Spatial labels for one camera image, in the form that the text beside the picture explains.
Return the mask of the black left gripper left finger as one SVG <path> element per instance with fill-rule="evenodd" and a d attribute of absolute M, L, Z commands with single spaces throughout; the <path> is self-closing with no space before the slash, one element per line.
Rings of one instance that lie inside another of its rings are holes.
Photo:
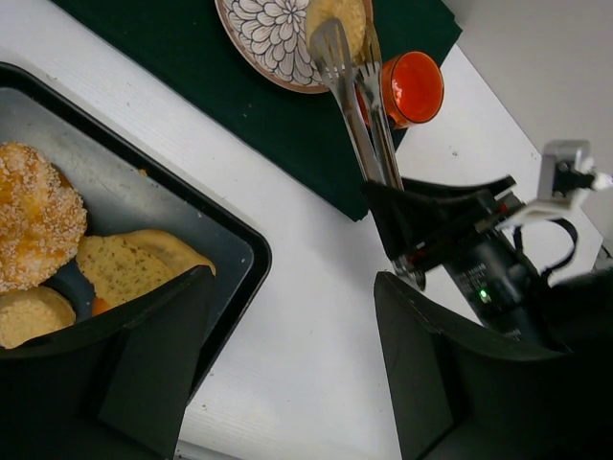
<path fill-rule="evenodd" d="M 1 354 L 5 459 L 169 459 L 192 392 L 214 277 L 149 294 Z"/>

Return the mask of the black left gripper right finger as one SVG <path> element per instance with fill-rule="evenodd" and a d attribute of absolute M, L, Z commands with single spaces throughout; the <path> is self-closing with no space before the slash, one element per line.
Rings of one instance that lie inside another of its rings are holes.
<path fill-rule="evenodd" d="M 506 338 L 395 275 L 375 312 L 405 459 L 608 459 L 612 341 L 554 351 Z"/>

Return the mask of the herb bread slice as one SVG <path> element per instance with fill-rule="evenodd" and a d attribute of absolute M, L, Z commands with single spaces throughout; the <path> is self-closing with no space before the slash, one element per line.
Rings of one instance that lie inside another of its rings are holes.
<path fill-rule="evenodd" d="M 214 264 L 162 230 L 146 229 L 111 236 L 89 236 L 79 243 L 79 271 L 95 297 L 112 309 L 152 292 L 188 270 Z"/>

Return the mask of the metal serving tongs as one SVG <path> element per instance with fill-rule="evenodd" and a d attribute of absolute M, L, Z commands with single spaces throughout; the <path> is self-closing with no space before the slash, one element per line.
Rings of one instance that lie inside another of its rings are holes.
<path fill-rule="evenodd" d="M 309 52 L 342 113 L 364 179 L 401 190 L 383 103 L 382 57 L 374 24 L 366 22 L 359 63 L 353 61 L 343 25 L 335 17 L 312 34 Z"/>

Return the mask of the round scone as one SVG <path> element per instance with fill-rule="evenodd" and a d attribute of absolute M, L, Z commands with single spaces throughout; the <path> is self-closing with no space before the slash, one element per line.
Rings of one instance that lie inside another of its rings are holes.
<path fill-rule="evenodd" d="M 326 20 L 340 20 L 349 45 L 352 59 L 361 52 L 367 23 L 367 13 L 361 0 L 311 0 L 306 8 L 306 44 L 315 30 Z"/>

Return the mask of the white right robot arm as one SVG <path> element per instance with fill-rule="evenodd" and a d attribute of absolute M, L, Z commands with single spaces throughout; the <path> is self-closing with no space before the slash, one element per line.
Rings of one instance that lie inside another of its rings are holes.
<path fill-rule="evenodd" d="M 612 341 L 612 271 L 552 284 L 553 269 L 537 269 L 528 258 L 522 230 L 550 222 L 578 244 L 568 215 L 611 185 L 611 176 L 596 170 L 587 141 L 554 140 L 542 152 L 530 202 L 513 194 L 510 176 L 469 186 L 367 181 L 361 191 L 388 259 L 415 289 L 424 289 L 426 274 L 442 267 L 486 328 L 578 352 Z"/>

